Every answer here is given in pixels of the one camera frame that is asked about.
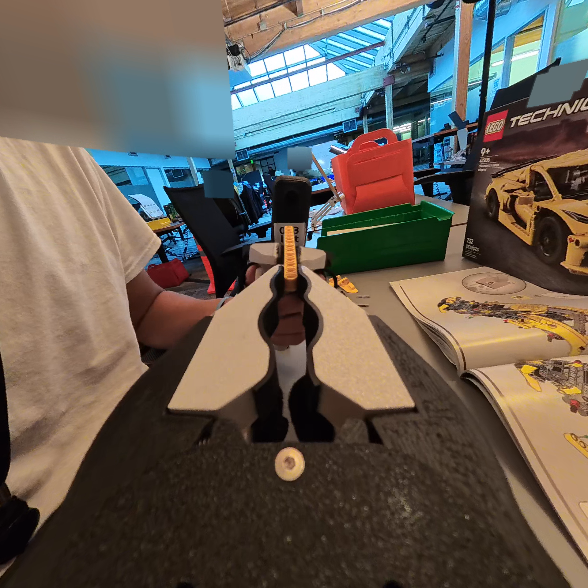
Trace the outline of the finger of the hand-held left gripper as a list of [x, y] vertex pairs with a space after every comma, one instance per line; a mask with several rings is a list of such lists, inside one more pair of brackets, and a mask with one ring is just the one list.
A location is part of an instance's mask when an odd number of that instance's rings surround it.
[[255, 242], [249, 246], [249, 263], [268, 270], [282, 264], [282, 245], [275, 242]]
[[315, 273], [324, 273], [327, 266], [328, 256], [323, 250], [316, 248], [299, 248], [299, 273], [302, 268]]

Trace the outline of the black office chair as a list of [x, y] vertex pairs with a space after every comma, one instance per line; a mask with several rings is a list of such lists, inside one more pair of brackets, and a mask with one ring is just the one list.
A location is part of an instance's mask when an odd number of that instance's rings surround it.
[[239, 289], [245, 280], [249, 246], [239, 240], [215, 201], [205, 196], [202, 186], [164, 189], [210, 264], [216, 297], [227, 295], [234, 282]]

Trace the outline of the long yellow brick beam assembly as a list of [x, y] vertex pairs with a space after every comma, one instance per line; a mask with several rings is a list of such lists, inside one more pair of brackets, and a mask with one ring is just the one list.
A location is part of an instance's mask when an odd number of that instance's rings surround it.
[[285, 225], [283, 228], [283, 281], [285, 293], [294, 293], [298, 287], [296, 229], [297, 227], [290, 224]]

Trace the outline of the black toy car box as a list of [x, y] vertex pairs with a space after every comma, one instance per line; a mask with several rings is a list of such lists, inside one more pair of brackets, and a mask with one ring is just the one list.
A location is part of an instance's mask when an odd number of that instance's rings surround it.
[[587, 60], [559, 62], [484, 114], [462, 256], [587, 295]]

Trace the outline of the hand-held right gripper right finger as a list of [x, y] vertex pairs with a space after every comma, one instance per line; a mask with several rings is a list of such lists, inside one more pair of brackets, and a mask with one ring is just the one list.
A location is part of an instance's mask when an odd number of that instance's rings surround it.
[[416, 402], [369, 315], [312, 269], [300, 267], [305, 381], [298, 437], [334, 437], [347, 420], [408, 413]]

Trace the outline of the light grey garment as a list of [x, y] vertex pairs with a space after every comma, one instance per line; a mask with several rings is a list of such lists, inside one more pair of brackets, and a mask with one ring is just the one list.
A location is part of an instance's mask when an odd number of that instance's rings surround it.
[[1, 138], [7, 484], [40, 525], [146, 371], [126, 286], [158, 241], [84, 148]]

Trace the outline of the open instruction booklet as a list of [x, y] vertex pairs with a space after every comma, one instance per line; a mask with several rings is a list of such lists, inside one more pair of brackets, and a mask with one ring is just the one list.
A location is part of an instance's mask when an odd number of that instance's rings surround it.
[[486, 267], [389, 284], [488, 398], [587, 559], [587, 297]]

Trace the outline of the black pole floor lamp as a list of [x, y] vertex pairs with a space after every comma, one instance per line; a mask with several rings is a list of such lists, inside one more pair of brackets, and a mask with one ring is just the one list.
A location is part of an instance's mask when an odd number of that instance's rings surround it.
[[479, 102], [479, 114], [477, 117], [478, 132], [480, 132], [483, 116], [486, 112], [487, 99], [488, 99], [488, 86], [489, 86], [489, 73], [490, 73], [490, 60], [493, 50], [493, 36], [495, 30], [495, 19], [496, 19], [496, 1], [488, 1], [488, 14], [486, 22], [486, 35], [484, 40], [484, 52], [483, 52], [483, 66], [481, 75], [481, 88], [480, 88], [480, 102]]

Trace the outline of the person's left hand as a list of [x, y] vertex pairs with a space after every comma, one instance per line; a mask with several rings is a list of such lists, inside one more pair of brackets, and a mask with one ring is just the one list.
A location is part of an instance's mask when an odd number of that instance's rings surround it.
[[283, 351], [305, 342], [303, 324], [305, 303], [296, 292], [287, 292], [285, 288], [280, 288], [278, 293], [276, 303], [278, 323], [270, 339], [277, 351]]

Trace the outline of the grey desk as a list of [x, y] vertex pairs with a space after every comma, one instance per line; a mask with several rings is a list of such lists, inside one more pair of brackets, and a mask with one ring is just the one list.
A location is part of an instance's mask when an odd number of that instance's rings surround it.
[[368, 313], [383, 320], [451, 387], [467, 407], [473, 421], [492, 448], [506, 477], [522, 516], [535, 537], [562, 572], [571, 587], [587, 587], [587, 564], [578, 554], [556, 512], [535, 480], [523, 456], [485, 395], [469, 382], [459, 378], [456, 368], [437, 345], [425, 334], [413, 316], [400, 302], [389, 283], [421, 276], [437, 275], [474, 268], [474, 262], [462, 258], [469, 207], [416, 195], [416, 202], [428, 201], [453, 212], [452, 227], [444, 261], [402, 266], [363, 273], [350, 273], [358, 288], [359, 299]]

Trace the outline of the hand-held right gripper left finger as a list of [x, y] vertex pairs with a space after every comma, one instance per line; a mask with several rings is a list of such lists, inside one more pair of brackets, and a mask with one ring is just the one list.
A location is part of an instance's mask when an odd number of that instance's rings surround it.
[[274, 266], [212, 316], [168, 404], [171, 413], [230, 420], [251, 440], [284, 440], [283, 394], [270, 341], [283, 267]]

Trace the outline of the red bag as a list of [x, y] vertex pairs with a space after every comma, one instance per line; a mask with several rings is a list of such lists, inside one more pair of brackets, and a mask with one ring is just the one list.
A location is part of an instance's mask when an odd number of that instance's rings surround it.
[[160, 264], [151, 264], [147, 267], [146, 273], [162, 289], [175, 288], [186, 282], [190, 276], [179, 259], [172, 259]]

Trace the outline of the orange bag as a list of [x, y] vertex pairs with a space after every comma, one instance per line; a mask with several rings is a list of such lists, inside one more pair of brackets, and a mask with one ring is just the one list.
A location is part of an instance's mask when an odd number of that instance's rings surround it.
[[346, 215], [415, 204], [412, 142], [392, 129], [360, 135], [330, 164]]

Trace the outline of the green storage bin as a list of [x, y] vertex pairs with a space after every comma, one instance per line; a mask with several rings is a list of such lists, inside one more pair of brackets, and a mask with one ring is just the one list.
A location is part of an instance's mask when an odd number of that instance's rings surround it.
[[339, 275], [442, 261], [452, 220], [427, 201], [328, 218], [316, 247]]

